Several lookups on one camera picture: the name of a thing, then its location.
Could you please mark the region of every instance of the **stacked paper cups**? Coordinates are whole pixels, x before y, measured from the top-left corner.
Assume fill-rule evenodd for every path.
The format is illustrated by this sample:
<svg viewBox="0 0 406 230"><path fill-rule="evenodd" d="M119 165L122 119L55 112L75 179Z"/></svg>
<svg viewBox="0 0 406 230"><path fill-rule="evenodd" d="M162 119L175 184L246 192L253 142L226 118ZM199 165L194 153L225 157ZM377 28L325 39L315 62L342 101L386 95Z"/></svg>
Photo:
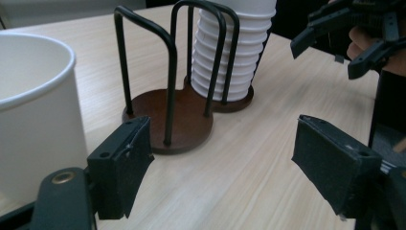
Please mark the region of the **stacked paper cups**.
<svg viewBox="0 0 406 230"><path fill-rule="evenodd" d="M248 94L262 43L271 28L271 18L276 14L276 0L214 0L218 4L234 10L239 18L240 29L236 57L231 77L228 102L245 98ZM196 40L192 54L192 88L201 96L207 97L214 65L214 55L218 39L218 22L208 11L200 11ZM214 100L220 101L230 55L234 23L223 13L227 24L226 40L221 57L220 68L214 89Z"/></svg>

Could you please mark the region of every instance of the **black metal wire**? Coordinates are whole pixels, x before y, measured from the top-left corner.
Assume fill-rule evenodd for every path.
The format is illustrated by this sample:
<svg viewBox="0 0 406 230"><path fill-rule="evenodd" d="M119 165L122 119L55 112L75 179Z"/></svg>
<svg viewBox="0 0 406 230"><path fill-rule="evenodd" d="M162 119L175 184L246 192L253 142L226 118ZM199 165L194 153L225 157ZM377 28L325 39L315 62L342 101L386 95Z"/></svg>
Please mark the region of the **black metal wire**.
<svg viewBox="0 0 406 230"><path fill-rule="evenodd" d="M156 23L146 18L143 18L142 16L136 14L127 7L119 6L114 11L117 41L119 44L120 63L123 74L124 96L127 114L133 114L134 111L132 109L131 94L129 89L128 69L126 63L125 42L124 42L123 16L126 17L131 22L137 24L138 26L158 35L167 45L169 51L169 72L168 72L167 115L165 122L164 144L170 145L173 124L174 103L175 103L174 96L175 96L176 68L177 68L177 50L174 39L172 39L172 37L168 34L168 32L164 28L160 27Z"/></svg>

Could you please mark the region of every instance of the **human hand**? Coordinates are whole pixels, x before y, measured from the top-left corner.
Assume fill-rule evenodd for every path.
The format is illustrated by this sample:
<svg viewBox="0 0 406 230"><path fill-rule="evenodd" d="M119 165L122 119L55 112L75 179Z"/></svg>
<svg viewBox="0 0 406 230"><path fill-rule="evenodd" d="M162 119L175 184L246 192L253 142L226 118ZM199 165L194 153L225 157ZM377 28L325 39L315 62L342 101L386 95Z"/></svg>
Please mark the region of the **human hand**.
<svg viewBox="0 0 406 230"><path fill-rule="evenodd" d="M406 20L399 22L400 34L406 35ZM347 49L349 58L354 59L375 43L378 38L370 37L368 33L360 28L354 27L350 31L352 43ZM387 64L382 68L385 71L406 77L406 49L397 51L389 57Z"/></svg>

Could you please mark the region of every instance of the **cup rim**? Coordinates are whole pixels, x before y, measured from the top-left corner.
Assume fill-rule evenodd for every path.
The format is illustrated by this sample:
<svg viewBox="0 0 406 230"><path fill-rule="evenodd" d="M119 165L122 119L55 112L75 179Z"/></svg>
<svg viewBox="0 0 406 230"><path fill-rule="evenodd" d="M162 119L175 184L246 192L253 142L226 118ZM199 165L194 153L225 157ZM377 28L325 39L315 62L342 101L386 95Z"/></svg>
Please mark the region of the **cup rim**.
<svg viewBox="0 0 406 230"><path fill-rule="evenodd" d="M217 47L215 46L212 46L212 45L210 45L210 44L207 44L205 41L203 41L200 37L197 37L196 38L196 42L199 42L200 44L202 44L203 46L205 46L206 48L209 48L209 49L211 49L212 51L216 51L217 50ZM262 49L263 49L263 47L262 48L260 48L260 49L257 49L256 51L253 51L253 52L244 52L244 53L239 53L239 52L236 52L236 57L247 57L247 56L253 56L254 54L259 54L261 51L262 51ZM222 55L230 55L230 50L226 50L226 49L223 49L223 53L222 53Z"/></svg>
<svg viewBox="0 0 406 230"><path fill-rule="evenodd" d="M193 71L194 72L196 72L196 74L197 75L199 75L201 78L203 78L203 79L205 79L205 80L207 80L207 81L211 81L212 80L212 77L206 77L206 76L204 76L204 74L203 73L201 73L199 70L197 70L197 69L195 69L195 68L193 68ZM249 80L237 80L237 81L234 81L233 83L231 83L230 82L230 85L232 85L232 84L244 84L244 83L246 83L246 82L248 82L248 81L251 81L252 80L252 77L254 76L254 71L253 72L250 72L250 73L248 73L248 74L246 74L246 75L252 75L250 78L249 78ZM221 85L224 85L224 82L216 82L216 83L218 83L218 84L221 84Z"/></svg>
<svg viewBox="0 0 406 230"><path fill-rule="evenodd" d="M76 56L75 52L70 48L67 44L56 40L54 38L50 38L48 36L44 35L36 35L36 34L21 34L21 33L10 33L10 32L2 32L0 33L0 38L2 36L8 36L8 37L24 37L24 38L33 38L33 39L41 39L48 41L50 43L54 43L55 45L61 46L62 48L67 51L67 54L69 56L69 62L66 64L66 66L55 76L53 76L51 79L45 81L41 85L32 88L30 90L27 90L25 92L7 97L5 99L0 100L0 110L5 110L9 109L11 107L16 107L21 104L24 104L28 101L34 100L46 92L50 91L51 89L57 87L61 82L63 82L72 71L74 71L74 67L76 64Z"/></svg>
<svg viewBox="0 0 406 230"><path fill-rule="evenodd" d="M206 90L206 95L203 95L203 92L198 92L198 91L193 87L194 83L197 83L198 87L201 87L203 90ZM201 83L199 80L196 80L196 78L192 78L192 87L193 87L193 89L194 89L195 91L197 91L197 93L200 94L202 97L207 97L207 93L209 92L209 89L207 89L205 86L203 86L202 83ZM231 91L229 91L229 94L228 94L228 97L227 97L228 102L233 102L233 101L237 101L237 100L242 99L243 97L241 98L241 97L239 96L239 94L245 94L245 95L246 95L246 94L248 93L248 90L249 90L249 88L247 88L247 90L245 90L245 91L238 91L238 92L231 92ZM218 90L215 91L215 89L214 89L213 99L215 99L215 100L221 100L222 96L223 96L223 91L218 92Z"/></svg>
<svg viewBox="0 0 406 230"><path fill-rule="evenodd" d="M212 34L209 31L207 31L205 28L201 28L199 25L197 26L198 29L201 31L202 34L207 35L213 39L217 39L218 35L216 34ZM264 33L261 39L257 39L257 40L241 40L241 36L238 36L238 40L237 40L237 45L238 44L242 44L242 45L253 45L253 44L258 44L258 43L263 43L266 40L267 34ZM225 42L227 43L231 43L232 39L230 38L225 38Z"/></svg>
<svg viewBox="0 0 406 230"><path fill-rule="evenodd" d="M193 61L197 62L197 63L196 63L197 65L201 66L202 68L206 69L207 71L212 71L212 70L213 70L213 69L211 69L209 66L207 66L206 64L202 63L201 60L199 60L198 58L195 58ZM253 72L255 71L255 69L257 68L257 65L256 65L255 68L253 68L252 71L247 71L246 73L236 73L234 67L235 67L235 66L233 66L232 77L233 77L233 76L238 76L238 77L240 77L240 76L244 76L244 75L253 73ZM218 75L226 76L226 75L227 75L227 72L223 72L223 71L218 70Z"/></svg>
<svg viewBox="0 0 406 230"><path fill-rule="evenodd" d="M197 53L199 53L199 55L203 56L203 58L208 59L208 60L211 60L210 57L208 57L206 54L203 54L203 53L199 52L198 49L196 49L195 47L194 47L194 50L195 50ZM259 54L256 54L255 57L256 57L256 62L257 62L257 61L258 61L258 58L259 58ZM221 60L221 61L220 61L220 64L221 64L221 63L227 64L228 62Z"/></svg>
<svg viewBox="0 0 406 230"><path fill-rule="evenodd" d="M200 15L199 20L206 21L207 23L209 23L211 25L214 25L214 26L218 25L217 22L213 21L211 18L207 17L207 15L204 15L204 14ZM232 31L233 30L233 28L231 28L230 26L234 28L234 25L226 23L226 30L227 31ZM250 34L252 34L252 33L260 33L260 32L268 31L269 28L271 28L271 27L272 27L272 21L269 18L269 22L268 22L268 24L266 24L266 26L262 26L262 27L259 27L259 28L255 28L255 27L239 27L239 32L240 33L250 33Z"/></svg>

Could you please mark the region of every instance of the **cup dispenser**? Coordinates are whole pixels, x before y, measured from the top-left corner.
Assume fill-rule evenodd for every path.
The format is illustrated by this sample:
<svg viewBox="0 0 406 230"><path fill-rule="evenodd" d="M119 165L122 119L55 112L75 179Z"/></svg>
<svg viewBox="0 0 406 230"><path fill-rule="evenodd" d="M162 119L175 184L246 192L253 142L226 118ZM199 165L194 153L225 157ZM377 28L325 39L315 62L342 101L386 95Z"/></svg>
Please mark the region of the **cup dispenser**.
<svg viewBox="0 0 406 230"><path fill-rule="evenodd" d="M176 90L176 21L179 10L185 6L188 7L187 73L184 79L184 88ZM191 86L193 11L195 8L199 8L215 16L219 28L213 71L206 98L197 94ZM228 14L232 18L234 27L222 99L221 101L214 101L214 88L227 30L223 13ZM152 90L131 99L125 50L124 17L137 26L158 35L166 44L169 52L167 89ZM116 8L114 18L124 85L125 109L122 119L123 122L125 122L135 117L150 117L150 141L153 152L159 154L175 154L192 150L209 137L214 123L213 112L236 112L244 109L251 103L254 97L252 85L249 87L247 96L242 100L236 102L227 101L239 34L238 16L230 8L209 1L179 1L173 6L171 12L170 34L161 26L143 18L124 6ZM266 45L269 35L270 30L268 31L267 39L263 43L264 46Z"/></svg>

